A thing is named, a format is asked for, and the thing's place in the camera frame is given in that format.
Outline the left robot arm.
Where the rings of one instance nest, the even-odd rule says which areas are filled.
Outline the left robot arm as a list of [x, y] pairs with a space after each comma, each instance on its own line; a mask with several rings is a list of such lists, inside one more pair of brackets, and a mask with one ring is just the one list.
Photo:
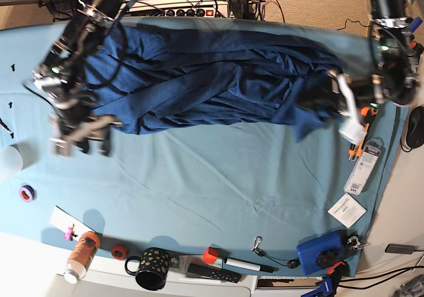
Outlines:
[[329, 72], [330, 81], [301, 93], [296, 104], [306, 110], [328, 108], [357, 115], [363, 107], [387, 101], [409, 105], [419, 88], [419, 59], [411, 42], [410, 0], [368, 0], [370, 71], [360, 78]]

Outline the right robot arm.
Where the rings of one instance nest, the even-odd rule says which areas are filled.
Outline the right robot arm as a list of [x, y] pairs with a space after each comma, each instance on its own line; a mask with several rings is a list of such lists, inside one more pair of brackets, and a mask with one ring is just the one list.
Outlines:
[[122, 123], [113, 115], [96, 116], [92, 111], [99, 102], [95, 89], [111, 87], [117, 74], [100, 84], [84, 84], [81, 75], [87, 57], [102, 47], [114, 27], [127, 41], [119, 21], [137, 1], [78, 0], [80, 9], [35, 68], [35, 94], [53, 108], [49, 122], [55, 132], [51, 139], [55, 155], [67, 158], [74, 147], [87, 154], [90, 141], [101, 142], [100, 153], [109, 155], [111, 128]]

